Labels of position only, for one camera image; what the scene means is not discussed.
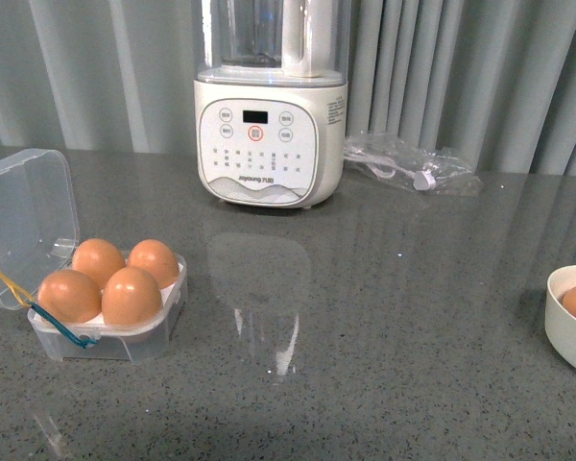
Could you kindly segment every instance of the button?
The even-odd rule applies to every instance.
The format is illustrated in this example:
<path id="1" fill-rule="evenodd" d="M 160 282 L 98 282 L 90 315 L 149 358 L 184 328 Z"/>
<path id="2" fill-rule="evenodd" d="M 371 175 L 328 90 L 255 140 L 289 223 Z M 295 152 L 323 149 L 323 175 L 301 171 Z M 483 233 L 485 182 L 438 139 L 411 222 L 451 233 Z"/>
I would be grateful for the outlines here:
<path id="1" fill-rule="evenodd" d="M 260 139 L 262 139 L 262 135 L 263 135 L 262 128 L 257 127 L 256 125 L 250 127 L 250 129 L 248 130 L 248 136 L 252 141 L 259 141 Z"/>
<path id="2" fill-rule="evenodd" d="M 220 109 L 220 119 L 223 122 L 229 122 L 230 120 L 232 120 L 232 112 L 230 111 L 230 109 L 227 108 Z"/>
<path id="3" fill-rule="evenodd" d="M 292 132 L 287 128 L 279 130 L 279 139 L 281 139 L 283 142 L 292 141 Z"/>
<path id="4" fill-rule="evenodd" d="M 292 122 L 295 121 L 295 118 L 292 116 L 290 112 L 282 112 L 279 115 L 279 123 L 281 123 L 284 127 L 288 127 L 292 125 Z"/>
<path id="5" fill-rule="evenodd" d="M 231 137 L 232 136 L 232 126 L 231 125 L 222 125 L 220 128 L 220 133 L 223 137 Z"/>

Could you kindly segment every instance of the brand logo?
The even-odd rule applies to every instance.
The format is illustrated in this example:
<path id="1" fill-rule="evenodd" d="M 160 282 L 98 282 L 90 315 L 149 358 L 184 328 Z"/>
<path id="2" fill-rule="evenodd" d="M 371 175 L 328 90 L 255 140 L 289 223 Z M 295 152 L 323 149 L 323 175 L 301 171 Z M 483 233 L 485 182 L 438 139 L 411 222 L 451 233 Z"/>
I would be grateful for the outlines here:
<path id="1" fill-rule="evenodd" d="M 259 178 L 256 176 L 240 176 L 239 181 L 242 182 L 266 182 L 268 184 L 273 184 L 273 178 Z"/>

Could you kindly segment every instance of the blender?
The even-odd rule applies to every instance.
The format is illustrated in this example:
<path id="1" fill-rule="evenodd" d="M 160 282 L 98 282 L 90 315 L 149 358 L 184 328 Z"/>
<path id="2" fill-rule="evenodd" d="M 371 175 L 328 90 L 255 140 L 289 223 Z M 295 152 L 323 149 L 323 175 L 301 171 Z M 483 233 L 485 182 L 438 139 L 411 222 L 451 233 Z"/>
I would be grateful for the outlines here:
<path id="1" fill-rule="evenodd" d="M 349 0 L 200 0 L 199 176 L 236 204 L 309 207 L 343 170 Z"/>

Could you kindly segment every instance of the plastic egg container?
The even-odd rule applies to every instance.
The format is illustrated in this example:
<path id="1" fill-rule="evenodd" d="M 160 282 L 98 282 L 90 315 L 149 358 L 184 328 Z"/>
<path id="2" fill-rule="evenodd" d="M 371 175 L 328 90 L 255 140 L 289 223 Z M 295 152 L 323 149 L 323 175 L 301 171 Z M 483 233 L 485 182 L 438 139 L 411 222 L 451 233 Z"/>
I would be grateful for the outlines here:
<path id="1" fill-rule="evenodd" d="M 0 160 L 0 270 L 34 294 L 47 275 L 68 267 L 79 240 L 66 158 L 58 151 L 27 149 Z M 90 348 L 73 344 L 30 309 L 28 320 L 47 355 L 136 363 L 163 354 L 187 298 L 187 266 L 176 257 L 180 276 L 162 290 L 162 308 L 145 325 L 65 324 L 76 335 L 97 340 Z M 2 280 L 0 307 L 22 308 Z"/>

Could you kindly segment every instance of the blue string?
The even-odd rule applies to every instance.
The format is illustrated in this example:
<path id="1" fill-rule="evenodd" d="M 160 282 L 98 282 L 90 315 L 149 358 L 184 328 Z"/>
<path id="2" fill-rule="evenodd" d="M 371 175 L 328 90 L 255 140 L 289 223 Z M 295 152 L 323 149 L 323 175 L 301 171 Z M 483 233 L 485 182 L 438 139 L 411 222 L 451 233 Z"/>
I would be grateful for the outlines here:
<path id="1" fill-rule="evenodd" d="M 39 316 L 41 316 L 43 319 L 45 319 L 51 325 L 56 327 L 62 335 L 64 335 L 67 339 L 72 341 L 74 344 L 76 344 L 80 348 L 84 348 L 84 349 L 91 348 L 92 346 L 94 346 L 97 343 L 97 341 L 95 339 L 92 339 L 92 338 L 82 339 L 82 338 L 78 337 L 75 333 L 73 333 L 70 329 L 65 327 L 58 319 L 56 319 L 53 315 L 51 315 L 45 309 L 40 307 L 38 304 L 32 303 L 30 301 L 28 301 L 28 303 L 30 304 L 31 308 Z"/>

